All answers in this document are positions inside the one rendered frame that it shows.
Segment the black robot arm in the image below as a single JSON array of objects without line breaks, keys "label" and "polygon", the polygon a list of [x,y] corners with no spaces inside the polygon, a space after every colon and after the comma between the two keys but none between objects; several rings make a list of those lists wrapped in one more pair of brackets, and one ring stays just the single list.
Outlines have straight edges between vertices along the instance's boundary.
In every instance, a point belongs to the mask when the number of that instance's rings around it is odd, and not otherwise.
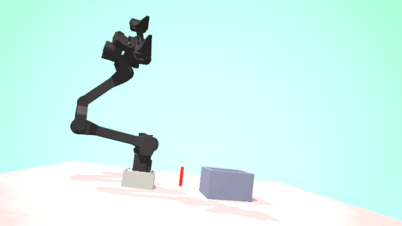
[{"label": "black robot arm", "polygon": [[[140,132],[139,136],[126,134],[105,127],[98,126],[87,120],[88,104],[104,95],[110,89],[122,85],[134,76],[133,68],[139,68],[138,63],[134,63],[128,54],[132,47],[128,45],[130,36],[127,37],[122,31],[117,31],[112,37],[112,42],[107,41],[104,45],[101,58],[114,62],[116,72],[106,81],[79,97],[75,111],[74,120],[70,124],[70,129],[74,134],[99,136],[123,143],[132,144],[134,158],[133,171],[150,173],[152,167],[151,156],[158,149],[159,143],[153,135]],[[122,51],[124,51],[122,55]]]}]

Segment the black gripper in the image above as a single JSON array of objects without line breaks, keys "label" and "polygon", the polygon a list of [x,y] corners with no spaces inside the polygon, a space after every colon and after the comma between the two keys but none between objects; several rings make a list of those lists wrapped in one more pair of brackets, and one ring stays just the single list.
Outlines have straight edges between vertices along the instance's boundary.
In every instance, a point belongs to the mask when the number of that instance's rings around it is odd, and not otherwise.
[{"label": "black gripper", "polygon": [[129,58],[133,59],[134,63],[149,65],[151,63],[151,46],[152,35],[148,35],[144,39],[144,34],[149,28],[149,16],[145,16],[143,19],[138,20],[131,18],[130,30],[136,32],[137,36],[130,36],[130,42],[128,45],[132,47],[131,51],[126,54]]}]

